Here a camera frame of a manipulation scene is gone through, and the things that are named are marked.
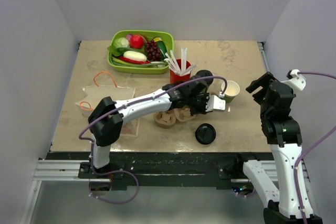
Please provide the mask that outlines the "paper bag orange handles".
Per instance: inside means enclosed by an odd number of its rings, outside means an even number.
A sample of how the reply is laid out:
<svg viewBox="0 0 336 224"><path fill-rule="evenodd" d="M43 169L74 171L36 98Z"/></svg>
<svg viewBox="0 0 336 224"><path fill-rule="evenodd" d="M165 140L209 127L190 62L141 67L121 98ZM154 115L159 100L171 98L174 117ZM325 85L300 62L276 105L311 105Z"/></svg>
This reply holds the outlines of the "paper bag orange handles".
<svg viewBox="0 0 336 224"><path fill-rule="evenodd" d="M135 98L135 88L119 86L108 71L98 72L93 78L93 85L83 87L82 91L86 96L75 105L86 119L105 97L114 102Z"/></svg>

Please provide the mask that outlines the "single cardboard cup carrier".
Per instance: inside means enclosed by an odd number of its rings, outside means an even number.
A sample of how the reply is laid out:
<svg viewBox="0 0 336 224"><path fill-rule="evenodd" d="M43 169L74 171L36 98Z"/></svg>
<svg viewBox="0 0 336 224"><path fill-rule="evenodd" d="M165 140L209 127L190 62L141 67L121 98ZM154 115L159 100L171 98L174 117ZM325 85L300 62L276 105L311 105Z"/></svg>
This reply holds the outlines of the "single cardboard cup carrier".
<svg viewBox="0 0 336 224"><path fill-rule="evenodd" d="M191 111L188 106L174 109L174 115L179 122L187 122L197 117L197 115L191 115Z"/></svg>

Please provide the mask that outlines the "black coffee lid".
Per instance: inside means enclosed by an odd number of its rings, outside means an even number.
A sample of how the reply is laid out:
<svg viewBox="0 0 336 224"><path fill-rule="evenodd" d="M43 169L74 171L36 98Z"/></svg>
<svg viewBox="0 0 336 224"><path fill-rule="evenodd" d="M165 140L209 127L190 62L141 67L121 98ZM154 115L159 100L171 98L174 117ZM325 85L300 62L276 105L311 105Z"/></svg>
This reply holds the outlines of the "black coffee lid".
<svg viewBox="0 0 336 224"><path fill-rule="evenodd" d="M211 77L213 74L209 70L200 70L196 73L198 78L200 77Z"/></svg>

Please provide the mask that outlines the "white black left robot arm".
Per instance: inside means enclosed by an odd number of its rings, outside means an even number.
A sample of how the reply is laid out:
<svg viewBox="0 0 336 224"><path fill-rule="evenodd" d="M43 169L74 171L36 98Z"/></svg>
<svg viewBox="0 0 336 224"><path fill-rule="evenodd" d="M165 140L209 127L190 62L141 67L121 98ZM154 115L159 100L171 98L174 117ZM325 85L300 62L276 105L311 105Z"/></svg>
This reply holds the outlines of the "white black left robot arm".
<svg viewBox="0 0 336 224"><path fill-rule="evenodd" d="M113 101L103 98L88 119L88 126L79 138L84 140L84 132L89 130L92 138L90 154L90 171L97 178L108 174L110 147L121 134L122 127L132 120L156 113L190 108L190 114L206 114L214 110L210 106L212 97L207 92L213 77L192 76L188 81L167 84L150 94L130 100Z"/></svg>

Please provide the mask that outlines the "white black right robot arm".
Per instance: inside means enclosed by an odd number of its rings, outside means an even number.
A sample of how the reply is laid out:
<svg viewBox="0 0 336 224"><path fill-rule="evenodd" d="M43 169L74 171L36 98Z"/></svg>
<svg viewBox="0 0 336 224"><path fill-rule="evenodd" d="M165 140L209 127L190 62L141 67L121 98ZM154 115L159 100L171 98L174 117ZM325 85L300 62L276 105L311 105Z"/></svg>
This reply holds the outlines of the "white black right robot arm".
<svg viewBox="0 0 336 224"><path fill-rule="evenodd" d="M306 79L298 69L289 71L287 78L279 81L266 72L246 88L260 105L261 128L275 161L278 185L256 159L237 162L234 173L253 184L264 205L265 223L322 223L306 192L300 126L290 116L292 101L305 88Z"/></svg>

